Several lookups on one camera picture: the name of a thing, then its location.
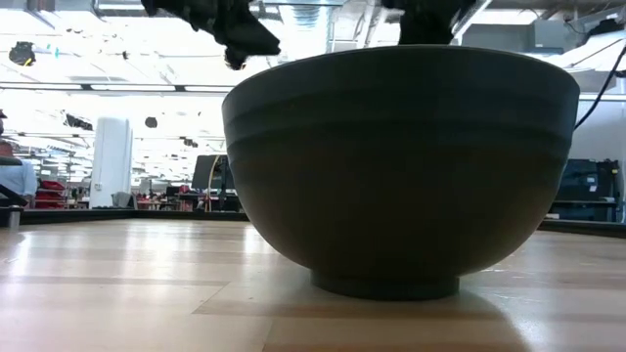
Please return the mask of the person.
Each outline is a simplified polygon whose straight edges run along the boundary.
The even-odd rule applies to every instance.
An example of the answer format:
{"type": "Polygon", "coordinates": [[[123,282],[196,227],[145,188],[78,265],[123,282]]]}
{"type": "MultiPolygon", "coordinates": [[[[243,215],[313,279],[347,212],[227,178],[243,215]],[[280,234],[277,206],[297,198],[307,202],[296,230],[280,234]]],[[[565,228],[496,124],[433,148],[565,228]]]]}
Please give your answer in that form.
{"type": "Polygon", "coordinates": [[[32,208],[38,188],[37,177],[30,161],[15,157],[13,146],[2,139],[4,120],[7,116],[0,110],[0,158],[6,157],[19,161],[20,165],[0,165],[0,185],[25,199],[24,208],[32,208]]]}

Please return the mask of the black equipment case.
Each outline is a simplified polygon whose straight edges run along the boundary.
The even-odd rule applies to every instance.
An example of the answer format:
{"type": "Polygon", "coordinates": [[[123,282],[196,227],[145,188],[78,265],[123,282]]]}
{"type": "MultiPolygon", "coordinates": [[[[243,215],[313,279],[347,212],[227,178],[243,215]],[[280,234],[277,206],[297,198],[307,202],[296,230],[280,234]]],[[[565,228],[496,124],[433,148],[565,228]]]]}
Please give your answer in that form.
{"type": "Polygon", "coordinates": [[[619,173],[617,160],[570,158],[550,213],[560,220],[617,222],[619,173]]]}

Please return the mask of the white pillar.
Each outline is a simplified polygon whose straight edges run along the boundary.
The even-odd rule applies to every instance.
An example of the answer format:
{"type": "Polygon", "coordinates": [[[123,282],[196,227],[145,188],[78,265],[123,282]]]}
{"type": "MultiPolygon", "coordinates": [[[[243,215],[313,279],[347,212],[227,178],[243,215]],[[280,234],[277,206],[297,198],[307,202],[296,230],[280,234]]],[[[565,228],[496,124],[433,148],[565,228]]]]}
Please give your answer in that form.
{"type": "Polygon", "coordinates": [[[102,116],[95,128],[89,206],[113,206],[112,195],[131,190],[133,130],[128,118],[102,116]]]}

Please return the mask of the red storage bins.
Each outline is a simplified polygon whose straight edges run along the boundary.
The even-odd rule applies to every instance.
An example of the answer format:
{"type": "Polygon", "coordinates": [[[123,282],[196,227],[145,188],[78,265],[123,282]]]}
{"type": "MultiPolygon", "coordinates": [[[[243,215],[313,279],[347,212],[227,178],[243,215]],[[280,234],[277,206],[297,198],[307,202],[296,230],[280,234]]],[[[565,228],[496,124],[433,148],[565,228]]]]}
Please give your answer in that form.
{"type": "Polygon", "coordinates": [[[40,180],[34,205],[38,209],[59,209],[67,204],[66,187],[58,181],[40,180]]]}

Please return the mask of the black bowl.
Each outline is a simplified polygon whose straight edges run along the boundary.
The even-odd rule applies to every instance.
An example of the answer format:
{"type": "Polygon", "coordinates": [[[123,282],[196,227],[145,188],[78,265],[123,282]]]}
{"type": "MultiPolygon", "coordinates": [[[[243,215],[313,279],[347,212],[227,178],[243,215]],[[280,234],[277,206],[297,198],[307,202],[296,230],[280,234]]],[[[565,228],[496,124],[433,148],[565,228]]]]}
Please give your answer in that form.
{"type": "Polygon", "coordinates": [[[222,104],[249,221],[324,290],[448,296],[515,252],[559,189],[580,88],[552,64],[447,45],[276,66],[222,104]]]}

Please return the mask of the black aluminium table frame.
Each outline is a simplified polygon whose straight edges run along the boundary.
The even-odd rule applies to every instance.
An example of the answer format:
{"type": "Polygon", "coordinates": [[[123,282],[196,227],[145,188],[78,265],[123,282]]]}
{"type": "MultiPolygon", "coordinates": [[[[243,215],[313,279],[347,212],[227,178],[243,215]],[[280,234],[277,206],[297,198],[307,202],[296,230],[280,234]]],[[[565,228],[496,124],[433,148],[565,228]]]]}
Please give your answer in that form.
{"type": "MultiPolygon", "coordinates": [[[[22,213],[21,224],[43,225],[126,219],[201,220],[233,222],[248,221],[248,218],[244,213],[234,212],[196,213],[181,211],[130,210],[109,208],[96,210],[30,209],[25,210],[22,213]]],[[[538,229],[540,231],[626,240],[626,224],[622,223],[546,219],[542,221],[538,229]]]]}

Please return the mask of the black flat screen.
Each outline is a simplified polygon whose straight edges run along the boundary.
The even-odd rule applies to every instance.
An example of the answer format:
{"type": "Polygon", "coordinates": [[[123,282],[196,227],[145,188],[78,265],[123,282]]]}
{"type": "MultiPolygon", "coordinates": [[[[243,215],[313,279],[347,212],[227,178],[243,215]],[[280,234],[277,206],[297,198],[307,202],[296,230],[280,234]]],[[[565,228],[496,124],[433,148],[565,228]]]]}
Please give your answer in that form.
{"type": "Polygon", "coordinates": [[[234,190],[234,180],[225,154],[199,155],[192,179],[192,189],[211,189],[219,192],[223,188],[234,190]]]}

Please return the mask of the black ceiling fixture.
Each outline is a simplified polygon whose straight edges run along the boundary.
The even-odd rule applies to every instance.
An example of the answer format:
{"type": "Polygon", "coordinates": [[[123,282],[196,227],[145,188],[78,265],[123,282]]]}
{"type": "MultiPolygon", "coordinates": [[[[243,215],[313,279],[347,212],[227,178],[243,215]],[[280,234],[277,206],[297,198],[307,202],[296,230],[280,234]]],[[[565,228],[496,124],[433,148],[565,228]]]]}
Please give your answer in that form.
{"type": "Polygon", "coordinates": [[[17,41],[9,52],[9,60],[18,66],[32,66],[36,62],[33,43],[17,41]]]}

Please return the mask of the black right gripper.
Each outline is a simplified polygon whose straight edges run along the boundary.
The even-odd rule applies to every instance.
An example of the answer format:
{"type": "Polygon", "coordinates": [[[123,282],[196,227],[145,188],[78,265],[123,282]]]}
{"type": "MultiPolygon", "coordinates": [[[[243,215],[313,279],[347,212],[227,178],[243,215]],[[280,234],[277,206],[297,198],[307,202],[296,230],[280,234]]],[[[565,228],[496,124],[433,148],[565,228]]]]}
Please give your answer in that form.
{"type": "Polygon", "coordinates": [[[399,45],[447,45],[452,28],[474,6],[474,0],[380,0],[389,10],[401,10],[399,45]]]}

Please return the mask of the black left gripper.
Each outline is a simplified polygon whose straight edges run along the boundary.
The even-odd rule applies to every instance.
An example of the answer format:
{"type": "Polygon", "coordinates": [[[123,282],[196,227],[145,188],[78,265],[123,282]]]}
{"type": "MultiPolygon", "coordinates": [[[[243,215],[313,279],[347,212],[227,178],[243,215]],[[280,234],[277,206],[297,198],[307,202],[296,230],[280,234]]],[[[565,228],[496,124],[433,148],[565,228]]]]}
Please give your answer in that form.
{"type": "Polygon", "coordinates": [[[214,29],[216,40],[227,47],[225,63],[229,69],[244,69],[247,56],[281,53],[280,40],[251,12],[249,3],[249,0],[141,0],[149,17],[163,10],[187,22],[192,29],[214,29]]]}

